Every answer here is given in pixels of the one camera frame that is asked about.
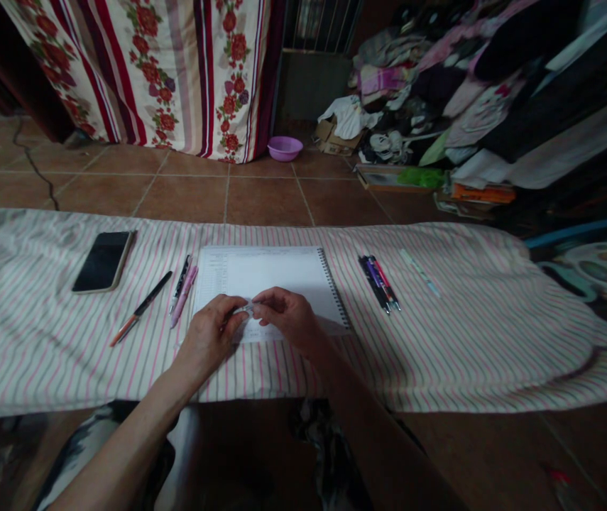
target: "metal grate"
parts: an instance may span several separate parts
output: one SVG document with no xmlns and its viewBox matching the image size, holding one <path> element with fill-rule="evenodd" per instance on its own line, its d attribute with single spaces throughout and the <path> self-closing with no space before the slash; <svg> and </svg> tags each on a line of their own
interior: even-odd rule
<svg viewBox="0 0 607 511">
<path fill-rule="evenodd" d="M 344 55 L 361 8 L 362 0 L 289 0 L 283 51 Z"/>
</svg>

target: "hand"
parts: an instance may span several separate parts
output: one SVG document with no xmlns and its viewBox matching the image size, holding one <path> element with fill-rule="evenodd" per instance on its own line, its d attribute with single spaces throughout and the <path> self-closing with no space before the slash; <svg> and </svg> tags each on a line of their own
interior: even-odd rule
<svg viewBox="0 0 607 511">
<path fill-rule="evenodd" d="M 259 302 L 253 306 L 253 318 L 260 319 L 261 326 L 275 325 L 305 358 L 310 359 L 317 348 L 329 344 L 303 295 L 272 287 L 253 297 L 253 301 Z"/>
<path fill-rule="evenodd" d="M 186 378 L 201 378 L 203 383 L 220 366 L 232 347 L 232 337 L 247 312 L 232 314 L 248 302 L 241 297 L 218 295 L 190 322 L 185 340 L 171 368 L 178 368 Z"/>
</svg>

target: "floral curtain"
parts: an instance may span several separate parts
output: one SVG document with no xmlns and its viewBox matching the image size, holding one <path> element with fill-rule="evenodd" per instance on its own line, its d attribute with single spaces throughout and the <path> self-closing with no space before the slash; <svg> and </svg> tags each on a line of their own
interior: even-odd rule
<svg viewBox="0 0 607 511">
<path fill-rule="evenodd" d="M 283 0 L 1 0 L 94 139 L 245 163 L 265 150 Z"/>
</svg>

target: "notebook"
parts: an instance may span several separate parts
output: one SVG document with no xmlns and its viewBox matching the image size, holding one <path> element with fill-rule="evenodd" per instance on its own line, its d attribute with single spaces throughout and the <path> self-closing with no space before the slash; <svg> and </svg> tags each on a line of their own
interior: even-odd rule
<svg viewBox="0 0 607 511">
<path fill-rule="evenodd" d="M 273 286 L 305 296 L 322 328 L 332 336 L 349 332 L 349 323 L 319 246 L 205 246 L 199 253 L 199 274 L 192 316 L 216 295 L 248 300 Z M 261 326 L 249 317 L 235 342 L 284 339 L 273 325 Z"/>
</svg>

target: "notebook spiral binding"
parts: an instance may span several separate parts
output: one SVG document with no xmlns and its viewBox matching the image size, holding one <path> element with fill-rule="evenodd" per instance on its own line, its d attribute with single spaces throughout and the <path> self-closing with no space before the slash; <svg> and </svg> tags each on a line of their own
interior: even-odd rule
<svg viewBox="0 0 607 511">
<path fill-rule="evenodd" d="M 344 322 L 344 326 L 347 329 L 351 328 L 351 324 L 348 320 L 348 313 L 346 312 L 346 307 L 344 303 L 341 301 L 339 297 L 339 290 L 337 289 L 337 285 L 332 278 L 332 273 L 329 271 L 329 264 L 327 262 L 327 257 L 324 254 L 323 248 L 317 249 L 317 255 L 319 256 L 319 260 L 322 262 L 322 268 L 324 269 L 324 275 L 327 277 L 327 282 L 329 283 L 329 288 L 332 290 L 332 294 L 334 295 L 334 301 L 337 303 L 337 307 L 339 308 L 339 312 L 341 313 L 341 319 Z"/>
</svg>

